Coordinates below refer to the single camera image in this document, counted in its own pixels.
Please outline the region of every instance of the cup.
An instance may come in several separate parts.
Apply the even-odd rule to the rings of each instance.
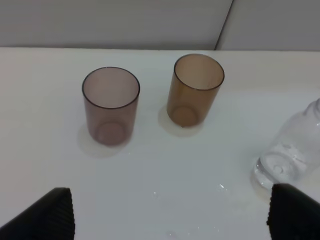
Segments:
[[[111,146],[128,140],[133,132],[140,84],[129,71],[102,67],[89,73],[82,93],[91,137]]]
[[[202,123],[225,79],[221,65],[203,54],[188,54],[174,64],[166,106],[170,119],[181,127]]]

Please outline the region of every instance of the mauve cup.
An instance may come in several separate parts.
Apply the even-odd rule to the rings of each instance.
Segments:
[[[86,123],[97,142],[118,145],[134,129],[140,84],[129,71],[103,67],[92,71],[82,84]]]

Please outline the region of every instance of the clear bottle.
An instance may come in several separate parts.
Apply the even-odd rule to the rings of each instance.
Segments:
[[[280,129],[253,168],[265,189],[295,184],[320,165],[320,98],[293,115]]]

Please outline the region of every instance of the white table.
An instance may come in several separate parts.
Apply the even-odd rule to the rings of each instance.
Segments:
[[[76,240],[267,240],[254,161],[280,125],[320,96],[320,53],[198,51],[225,81],[203,125],[166,115],[173,66],[192,51],[0,48],[0,225],[70,187]],[[129,144],[88,135],[81,84],[118,66],[141,83]],[[320,200],[319,174],[301,185]]]

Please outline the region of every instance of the translucent cup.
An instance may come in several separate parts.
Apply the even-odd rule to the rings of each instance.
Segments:
[[[170,119],[181,127],[202,123],[225,79],[221,65],[202,54],[189,54],[174,65],[166,106]]]
[[[133,132],[140,84],[129,71],[103,67],[89,73],[82,93],[90,135],[103,145],[118,145]]]

